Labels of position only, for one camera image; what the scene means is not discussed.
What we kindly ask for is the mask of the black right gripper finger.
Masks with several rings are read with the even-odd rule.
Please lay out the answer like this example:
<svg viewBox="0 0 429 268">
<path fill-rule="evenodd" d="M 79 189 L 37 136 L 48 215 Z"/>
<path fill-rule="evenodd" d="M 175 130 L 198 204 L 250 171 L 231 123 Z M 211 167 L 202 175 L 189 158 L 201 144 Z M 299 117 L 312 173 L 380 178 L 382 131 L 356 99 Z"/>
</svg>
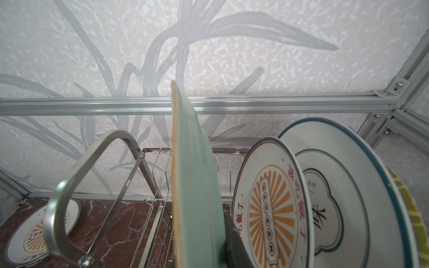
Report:
<svg viewBox="0 0 429 268">
<path fill-rule="evenodd" d="M 225 255 L 228 268 L 253 268 L 249 255 L 245 250 L 232 217 L 224 215 L 225 223 Z"/>
</svg>

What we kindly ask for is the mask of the large orange sunburst plate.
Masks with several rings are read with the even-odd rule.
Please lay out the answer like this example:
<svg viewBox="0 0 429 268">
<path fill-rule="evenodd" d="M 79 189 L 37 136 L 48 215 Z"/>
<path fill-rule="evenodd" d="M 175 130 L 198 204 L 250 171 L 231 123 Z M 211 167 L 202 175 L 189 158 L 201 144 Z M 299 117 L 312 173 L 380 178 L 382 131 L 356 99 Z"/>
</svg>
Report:
<svg viewBox="0 0 429 268">
<path fill-rule="evenodd" d="M 44 241 L 44 216 L 47 205 L 33 212 L 14 231 L 3 250 L 6 264 L 21 268 L 35 265 L 49 256 Z"/>
</svg>

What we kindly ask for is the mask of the aluminium frame rail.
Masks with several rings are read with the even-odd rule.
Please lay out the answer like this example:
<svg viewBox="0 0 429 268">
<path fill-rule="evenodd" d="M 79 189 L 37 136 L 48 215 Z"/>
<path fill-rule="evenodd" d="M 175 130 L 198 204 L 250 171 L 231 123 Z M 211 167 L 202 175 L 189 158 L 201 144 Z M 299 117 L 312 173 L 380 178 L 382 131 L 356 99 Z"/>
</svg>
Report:
<svg viewBox="0 0 429 268">
<path fill-rule="evenodd" d="M 31 80 L 2 74 L 1 83 L 40 93 L 41 97 L 1 100 L 1 121 L 74 160 L 80 159 L 99 137 L 96 119 L 100 116 L 107 117 L 118 130 L 129 130 L 139 143 L 150 136 L 151 127 L 141 128 L 143 117 L 149 116 L 164 144 L 169 144 L 165 117 L 172 112 L 172 100 L 151 93 L 159 79 L 144 81 L 143 97 L 128 97 L 130 78 L 139 76 L 141 70 L 127 63 L 120 82 L 115 83 L 109 64 L 92 40 L 83 30 L 78 31 L 78 36 L 97 62 L 113 96 L 97 98 L 82 88 L 80 98 L 66 98 Z M 248 90 L 263 74 L 263 68 L 255 69 L 225 96 L 191 98 L 195 111 L 207 117 L 203 127 L 213 146 L 238 149 L 253 142 L 252 137 L 235 137 L 239 125 L 219 130 L 227 115 L 366 113 L 368 118 L 359 134 L 380 148 L 383 158 L 404 177 L 406 184 L 417 187 L 428 177 L 427 139 L 422 130 L 429 122 L 427 35 L 385 90 L 249 96 Z"/>
</svg>

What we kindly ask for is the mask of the white plate green rim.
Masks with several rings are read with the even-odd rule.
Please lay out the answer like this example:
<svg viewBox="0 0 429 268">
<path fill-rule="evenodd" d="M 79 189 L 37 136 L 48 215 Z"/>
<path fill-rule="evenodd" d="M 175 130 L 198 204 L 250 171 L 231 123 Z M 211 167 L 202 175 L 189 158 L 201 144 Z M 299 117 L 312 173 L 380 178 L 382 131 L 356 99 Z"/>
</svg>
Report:
<svg viewBox="0 0 429 268">
<path fill-rule="evenodd" d="M 417 241 L 399 188 L 375 151 L 326 118 L 281 132 L 311 199 L 317 268 L 417 268 Z"/>
</svg>

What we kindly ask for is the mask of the yellow woven bamboo plate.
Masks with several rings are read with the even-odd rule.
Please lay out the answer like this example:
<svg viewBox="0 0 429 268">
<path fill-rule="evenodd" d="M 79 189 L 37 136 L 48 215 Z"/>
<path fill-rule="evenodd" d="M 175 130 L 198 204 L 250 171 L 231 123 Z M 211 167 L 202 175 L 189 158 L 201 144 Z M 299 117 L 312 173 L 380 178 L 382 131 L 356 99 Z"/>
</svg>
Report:
<svg viewBox="0 0 429 268">
<path fill-rule="evenodd" d="M 414 236 L 417 241 L 418 257 L 420 260 L 420 268 L 429 268 L 429 236 L 427 227 L 423 221 L 423 216 L 417 207 L 416 201 L 411 195 L 409 189 L 401 181 L 399 176 L 386 165 L 387 170 L 391 174 L 396 186 L 399 188 L 401 196 L 406 204 L 408 215 L 411 219 Z"/>
</svg>

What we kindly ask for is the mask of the green flower plate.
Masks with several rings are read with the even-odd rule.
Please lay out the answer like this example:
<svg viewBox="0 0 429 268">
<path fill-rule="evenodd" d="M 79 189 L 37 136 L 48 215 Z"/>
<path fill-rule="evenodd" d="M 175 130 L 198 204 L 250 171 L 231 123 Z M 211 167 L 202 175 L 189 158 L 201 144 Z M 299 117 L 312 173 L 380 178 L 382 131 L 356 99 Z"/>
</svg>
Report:
<svg viewBox="0 0 429 268">
<path fill-rule="evenodd" d="M 175 81 L 171 87 L 175 267 L 225 268 L 226 231 L 212 147 L 187 95 Z"/>
</svg>

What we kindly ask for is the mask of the stainless steel dish rack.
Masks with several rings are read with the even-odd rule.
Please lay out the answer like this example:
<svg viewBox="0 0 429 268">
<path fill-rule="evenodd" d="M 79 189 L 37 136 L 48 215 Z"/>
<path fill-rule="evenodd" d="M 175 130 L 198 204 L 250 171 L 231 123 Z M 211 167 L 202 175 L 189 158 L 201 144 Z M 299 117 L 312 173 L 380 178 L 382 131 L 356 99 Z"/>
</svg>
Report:
<svg viewBox="0 0 429 268">
<path fill-rule="evenodd" d="M 126 144 L 136 161 L 120 193 L 116 197 L 101 194 L 76 194 L 74 192 L 76 187 L 82 182 L 87 173 L 91 171 L 106 148 L 117 139 L 121 139 Z M 44 216 L 44 241 L 50 253 L 81 268 L 106 268 L 108 265 L 104 261 L 98 260 L 95 257 L 95 252 L 103 236 L 111 228 L 112 219 L 116 215 L 119 205 L 124 202 L 144 202 L 149 206 L 149 211 L 146 215 L 143 230 L 139 237 L 140 242 L 136 246 L 131 266 L 134 265 L 136 258 L 140 258 L 139 266 L 141 268 L 149 268 L 153 263 L 153 254 L 157 253 L 159 258 L 164 258 L 162 264 L 156 264 L 157 267 L 175 267 L 174 232 L 171 221 L 173 212 L 168 207 L 172 201 L 162 196 L 156 184 L 153 171 L 149 168 L 145 159 L 147 153 L 170 154 L 171 152 L 170 148 L 140 149 L 135 138 L 127 131 L 116 130 L 103 134 L 89 147 L 72 167 L 66 178 L 58 184 L 55 191 L 51 194 Z M 126 193 L 138 171 L 141 171 L 146 180 L 152 192 L 151 196 L 128 195 Z M 68 238 L 64 227 L 68 203 L 74 198 L 90 201 L 113 201 L 112 207 L 102 222 L 88 251 L 83 251 L 76 247 Z M 146 241 L 144 251 L 143 253 L 139 253 L 141 241 L 143 240 Z"/>
</svg>

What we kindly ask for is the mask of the small orange sunburst plate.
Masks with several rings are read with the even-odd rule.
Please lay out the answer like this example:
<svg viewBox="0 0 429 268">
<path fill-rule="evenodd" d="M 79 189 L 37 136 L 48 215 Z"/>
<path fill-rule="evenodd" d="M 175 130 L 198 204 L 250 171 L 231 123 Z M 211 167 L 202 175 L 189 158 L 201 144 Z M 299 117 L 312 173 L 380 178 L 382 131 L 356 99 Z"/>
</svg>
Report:
<svg viewBox="0 0 429 268">
<path fill-rule="evenodd" d="M 303 171 L 276 137 L 259 140 L 244 159 L 231 209 L 253 268 L 314 266 L 311 201 Z"/>
</svg>

